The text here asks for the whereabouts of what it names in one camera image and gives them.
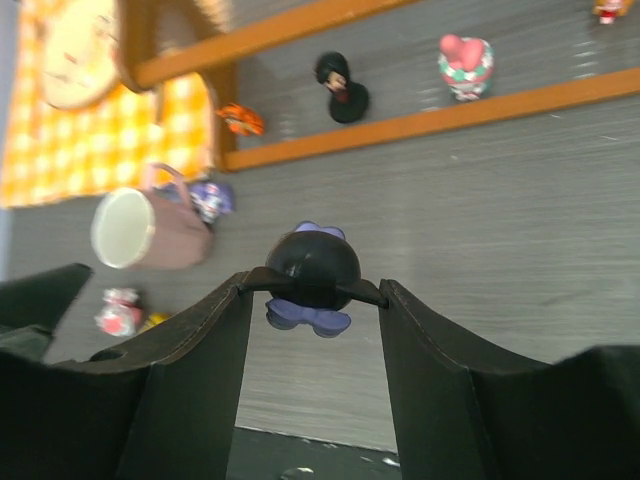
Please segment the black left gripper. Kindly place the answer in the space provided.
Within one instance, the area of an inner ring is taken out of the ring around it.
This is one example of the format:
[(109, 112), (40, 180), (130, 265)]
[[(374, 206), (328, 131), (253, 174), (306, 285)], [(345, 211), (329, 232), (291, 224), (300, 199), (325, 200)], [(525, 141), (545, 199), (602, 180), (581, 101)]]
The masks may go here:
[(41, 360), (59, 323), (92, 276), (72, 263), (1, 283), (1, 351)]

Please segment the pink My Melody figurine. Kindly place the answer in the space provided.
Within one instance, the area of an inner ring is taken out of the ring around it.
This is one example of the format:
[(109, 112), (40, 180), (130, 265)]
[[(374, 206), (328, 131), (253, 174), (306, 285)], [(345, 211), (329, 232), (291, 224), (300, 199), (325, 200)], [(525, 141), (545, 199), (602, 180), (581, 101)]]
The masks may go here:
[(447, 34), (439, 42), (438, 66), (457, 101), (479, 100), (491, 87), (494, 51), (484, 39)]

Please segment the pink mug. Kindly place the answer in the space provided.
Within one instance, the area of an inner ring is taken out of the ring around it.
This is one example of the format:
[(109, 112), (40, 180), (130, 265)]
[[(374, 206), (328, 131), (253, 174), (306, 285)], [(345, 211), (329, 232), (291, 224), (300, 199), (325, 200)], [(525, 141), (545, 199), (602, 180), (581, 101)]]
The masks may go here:
[[(154, 192), (156, 173), (172, 176), (178, 200)], [(147, 165), (139, 188), (121, 187), (99, 202), (90, 229), (97, 258), (114, 269), (178, 270), (201, 263), (213, 234), (195, 212), (184, 176), (173, 167)]]

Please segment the black purple Kuromi figurine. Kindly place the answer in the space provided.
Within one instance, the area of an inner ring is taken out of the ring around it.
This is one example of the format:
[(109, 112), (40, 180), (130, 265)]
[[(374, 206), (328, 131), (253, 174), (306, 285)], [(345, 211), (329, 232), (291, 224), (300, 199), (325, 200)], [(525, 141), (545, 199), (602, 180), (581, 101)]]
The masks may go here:
[(353, 300), (386, 309), (389, 301), (361, 275), (359, 258), (343, 230), (299, 223), (237, 285), (241, 294), (268, 292), (266, 319), (279, 330), (310, 326), (316, 335), (334, 338), (351, 325), (343, 309)]

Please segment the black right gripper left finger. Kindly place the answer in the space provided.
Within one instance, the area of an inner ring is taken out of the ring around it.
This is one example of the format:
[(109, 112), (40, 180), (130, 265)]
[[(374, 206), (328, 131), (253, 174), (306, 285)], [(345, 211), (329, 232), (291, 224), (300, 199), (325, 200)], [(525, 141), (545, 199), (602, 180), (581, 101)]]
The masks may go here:
[(222, 479), (253, 297), (234, 275), (85, 362), (1, 356), (5, 479)]

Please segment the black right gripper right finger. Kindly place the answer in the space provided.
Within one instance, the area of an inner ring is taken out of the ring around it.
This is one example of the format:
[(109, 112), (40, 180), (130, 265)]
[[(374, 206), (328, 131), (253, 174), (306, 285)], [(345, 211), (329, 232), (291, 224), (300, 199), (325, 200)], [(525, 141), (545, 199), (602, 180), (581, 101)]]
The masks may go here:
[(554, 364), (511, 352), (380, 285), (389, 397), (406, 479), (635, 479), (639, 350)]

